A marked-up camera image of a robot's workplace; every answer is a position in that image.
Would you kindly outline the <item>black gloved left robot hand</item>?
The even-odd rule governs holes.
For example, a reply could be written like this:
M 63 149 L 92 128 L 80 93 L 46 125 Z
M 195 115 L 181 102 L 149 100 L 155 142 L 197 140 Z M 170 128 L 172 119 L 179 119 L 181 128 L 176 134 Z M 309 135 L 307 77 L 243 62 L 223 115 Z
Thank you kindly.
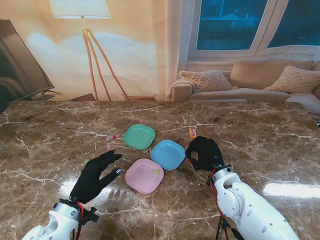
M 86 204 L 96 198 L 104 188 L 122 173 L 121 168 L 115 168 L 106 176 L 101 177 L 102 172 L 122 156 L 122 154 L 116 154 L 114 150 L 110 150 L 90 160 L 82 169 L 69 199 L 72 202 Z

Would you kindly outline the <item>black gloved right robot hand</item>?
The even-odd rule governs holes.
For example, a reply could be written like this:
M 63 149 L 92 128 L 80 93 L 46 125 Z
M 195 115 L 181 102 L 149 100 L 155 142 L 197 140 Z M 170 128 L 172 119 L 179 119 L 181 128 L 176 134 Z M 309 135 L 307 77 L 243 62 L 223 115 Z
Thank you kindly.
M 216 167 L 225 165 L 218 145 L 211 138 L 197 136 L 189 143 L 185 155 L 196 171 L 212 172 Z

